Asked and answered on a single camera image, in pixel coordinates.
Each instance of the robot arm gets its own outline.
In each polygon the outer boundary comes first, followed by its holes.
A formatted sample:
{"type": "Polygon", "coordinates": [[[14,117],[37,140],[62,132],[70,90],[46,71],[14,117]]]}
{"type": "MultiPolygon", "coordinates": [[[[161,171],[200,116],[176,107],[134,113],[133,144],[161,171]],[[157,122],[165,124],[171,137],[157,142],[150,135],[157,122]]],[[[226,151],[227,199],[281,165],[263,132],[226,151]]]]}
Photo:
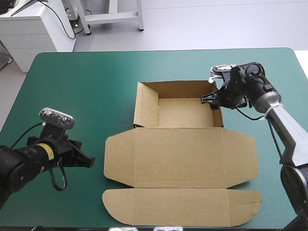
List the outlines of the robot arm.
{"type": "Polygon", "coordinates": [[[14,192],[22,189],[38,174],[49,171],[54,188],[62,191],[67,187],[64,167],[92,167],[95,158],[81,152],[81,142],[68,139],[65,134],[75,121],[70,115],[50,108],[40,112],[45,126],[39,138],[29,137],[26,147],[12,149],[0,146],[0,209],[14,192]],[[59,167],[64,187],[59,187],[53,168],[59,167]]]}
{"type": "Polygon", "coordinates": [[[224,80],[221,89],[202,96],[202,103],[212,109],[253,106],[276,130],[285,146],[280,161],[282,184],[298,215],[284,230],[308,230],[308,133],[284,109],[261,64],[215,66],[209,82],[215,78],[224,80]]]}

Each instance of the white floor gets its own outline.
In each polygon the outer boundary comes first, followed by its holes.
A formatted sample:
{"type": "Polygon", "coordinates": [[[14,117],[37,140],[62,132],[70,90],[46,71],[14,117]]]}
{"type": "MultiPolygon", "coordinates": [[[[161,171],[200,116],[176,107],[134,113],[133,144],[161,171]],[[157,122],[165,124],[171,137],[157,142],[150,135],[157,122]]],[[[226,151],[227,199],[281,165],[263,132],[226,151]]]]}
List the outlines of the white floor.
{"type": "MultiPolygon", "coordinates": [[[[289,47],[308,76],[308,0],[143,0],[138,22],[91,26],[77,35],[74,51],[140,51],[289,47]]],[[[92,13],[108,3],[85,0],[92,13]]],[[[119,0],[120,11],[136,8],[119,0]]],[[[0,129],[25,79],[17,64],[0,71],[0,129]]]]}

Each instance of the cardboard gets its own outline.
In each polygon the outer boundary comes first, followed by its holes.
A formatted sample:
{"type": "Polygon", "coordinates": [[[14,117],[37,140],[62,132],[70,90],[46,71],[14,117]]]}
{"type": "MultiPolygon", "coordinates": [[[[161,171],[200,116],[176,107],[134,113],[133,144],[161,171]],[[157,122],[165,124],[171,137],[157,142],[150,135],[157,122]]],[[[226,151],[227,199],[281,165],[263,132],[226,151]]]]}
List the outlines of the cardboard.
{"type": "Polygon", "coordinates": [[[228,187],[257,177],[252,137],[223,129],[221,110],[201,104],[208,81],[138,83],[135,129],[109,137],[104,174],[133,189],[103,203],[130,225],[230,227],[248,222],[261,195],[228,187]]]}
{"type": "Polygon", "coordinates": [[[257,177],[256,144],[223,128],[135,128],[108,138],[104,174],[135,188],[228,188],[257,177]]]}
{"type": "Polygon", "coordinates": [[[230,227],[259,210],[256,191],[228,189],[115,189],[103,193],[110,215],[129,225],[230,227]]]}
{"type": "Polygon", "coordinates": [[[252,137],[223,128],[135,128],[106,141],[104,174],[135,189],[103,203],[130,225],[236,226],[258,211],[255,191],[227,190],[258,174],[252,137]]]}
{"type": "Polygon", "coordinates": [[[201,104],[201,96],[214,91],[208,81],[139,82],[134,126],[223,127],[221,110],[201,104]]]}

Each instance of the open cardboard box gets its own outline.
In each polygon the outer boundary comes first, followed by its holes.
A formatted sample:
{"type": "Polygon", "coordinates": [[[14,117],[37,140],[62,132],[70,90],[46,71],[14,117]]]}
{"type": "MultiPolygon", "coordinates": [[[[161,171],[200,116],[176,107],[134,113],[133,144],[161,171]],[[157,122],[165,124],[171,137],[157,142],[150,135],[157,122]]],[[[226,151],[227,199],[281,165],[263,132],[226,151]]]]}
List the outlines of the open cardboard box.
{"type": "Polygon", "coordinates": [[[214,92],[208,81],[138,83],[135,127],[223,127],[221,109],[201,104],[201,96],[214,92]]]}
{"type": "Polygon", "coordinates": [[[137,128],[106,141],[105,176],[134,187],[103,193],[116,220],[230,227],[257,213],[258,192],[227,189],[257,177],[255,140],[221,128],[221,111],[201,104],[211,91],[206,81],[138,84],[137,128]]]}

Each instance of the green table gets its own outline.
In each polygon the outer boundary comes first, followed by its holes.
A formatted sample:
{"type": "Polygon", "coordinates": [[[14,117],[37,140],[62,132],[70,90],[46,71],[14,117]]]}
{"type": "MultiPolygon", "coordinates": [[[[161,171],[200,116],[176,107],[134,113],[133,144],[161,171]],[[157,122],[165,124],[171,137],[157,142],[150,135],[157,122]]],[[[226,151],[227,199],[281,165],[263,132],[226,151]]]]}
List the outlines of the green table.
{"type": "MultiPolygon", "coordinates": [[[[282,95],[285,108],[308,129],[308,84],[290,49],[207,51],[132,51],[43,53],[31,70],[0,134],[0,143],[11,145],[31,125],[38,113],[51,107],[72,115],[76,125],[69,137],[83,142],[82,151],[96,157],[95,166],[67,168],[69,186],[57,192],[48,172],[15,193],[0,210],[0,226],[107,227],[121,226],[106,211],[102,193],[124,188],[103,175],[107,137],[132,128],[138,81],[208,79],[218,64],[264,65],[267,78],[282,95]]],[[[257,116],[253,109],[244,109],[257,116]]],[[[223,110],[225,128],[255,137],[259,176],[235,186],[257,190],[263,200],[259,213],[240,228],[282,228],[295,213],[280,182],[279,156],[267,122],[252,122],[237,111],[223,110]]],[[[35,128],[28,136],[39,135],[35,128]]],[[[19,146],[26,144],[26,138],[19,146]]]]}

